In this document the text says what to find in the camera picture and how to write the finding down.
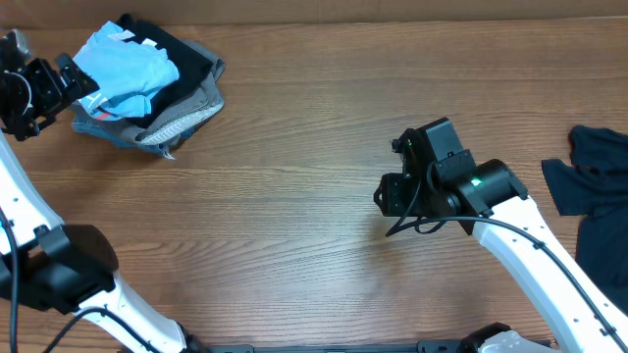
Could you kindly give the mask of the light blue t-shirt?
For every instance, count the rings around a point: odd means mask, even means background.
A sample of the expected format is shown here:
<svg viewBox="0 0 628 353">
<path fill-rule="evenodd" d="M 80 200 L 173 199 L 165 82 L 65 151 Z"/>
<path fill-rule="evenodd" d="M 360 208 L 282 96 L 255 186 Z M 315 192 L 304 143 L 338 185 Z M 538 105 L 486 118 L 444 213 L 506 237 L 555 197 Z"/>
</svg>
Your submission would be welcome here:
<svg viewBox="0 0 628 353">
<path fill-rule="evenodd" d="M 74 57 L 98 89 L 77 101 L 95 120 L 142 118 L 152 112 L 151 99 L 180 78 L 165 49 L 108 22 L 93 32 Z"/>
</svg>

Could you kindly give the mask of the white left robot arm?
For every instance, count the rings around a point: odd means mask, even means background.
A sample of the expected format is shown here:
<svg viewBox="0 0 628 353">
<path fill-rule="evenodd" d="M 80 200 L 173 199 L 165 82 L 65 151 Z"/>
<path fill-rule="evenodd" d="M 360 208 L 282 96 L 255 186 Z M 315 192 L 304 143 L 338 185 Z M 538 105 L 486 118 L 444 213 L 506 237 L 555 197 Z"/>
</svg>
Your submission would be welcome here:
<svg viewBox="0 0 628 353">
<path fill-rule="evenodd" d="M 27 61 L 1 56 L 1 134 L 37 136 L 97 83 L 67 55 Z M 124 281 L 116 253 L 94 226 L 66 225 L 40 197 L 7 141 L 1 143 L 1 295 L 54 309 L 108 331 L 132 352 L 205 352 L 181 324 L 148 305 Z"/>
</svg>

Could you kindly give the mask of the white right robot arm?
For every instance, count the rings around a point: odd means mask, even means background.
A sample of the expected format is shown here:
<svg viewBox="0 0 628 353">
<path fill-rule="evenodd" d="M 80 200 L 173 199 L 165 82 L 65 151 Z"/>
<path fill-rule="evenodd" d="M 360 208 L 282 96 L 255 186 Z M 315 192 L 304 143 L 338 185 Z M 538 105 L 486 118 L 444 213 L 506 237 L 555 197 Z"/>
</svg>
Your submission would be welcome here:
<svg viewBox="0 0 628 353">
<path fill-rule="evenodd" d="M 503 162 L 407 162 L 402 173 L 382 177 L 374 201 L 397 220 L 390 234 L 460 223 L 515 279 L 559 351 L 626 351 L 626 315 L 576 264 Z"/>
</svg>

